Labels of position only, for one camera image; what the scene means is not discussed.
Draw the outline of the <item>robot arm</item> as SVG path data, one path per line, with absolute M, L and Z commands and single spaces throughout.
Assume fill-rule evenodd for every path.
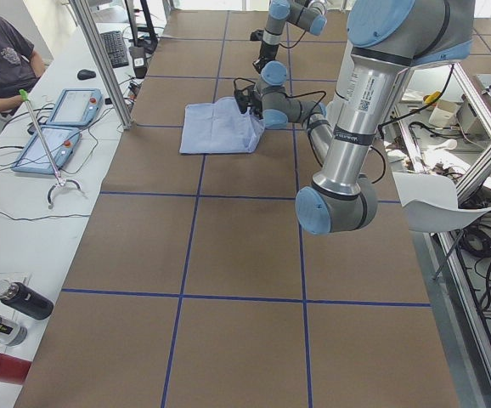
M 362 174 L 364 160 L 395 99 L 401 75 L 465 59 L 471 51 L 472 1 L 358 1 L 347 18 L 347 47 L 328 105 L 291 97 L 287 69 L 276 59 L 286 25 L 319 35 L 326 24 L 323 1 L 273 1 L 255 64 L 257 81 L 235 93 L 267 128 L 297 123 L 323 162 L 296 195 L 302 228 L 326 235 L 363 228 L 374 218 L 377 196 Z
M 255 30 L 250 34 L 251 41 L 261 43 L 259 55 L 252 63 L 256 72 L 261 73 L 267 63 L 276 60 L 281 37 L 287 24 L 314 36 L 319 36 L 327 23 L 325 14 L 328 4 L 328 1 L 321 0 L 271 1 L 264 28 Z

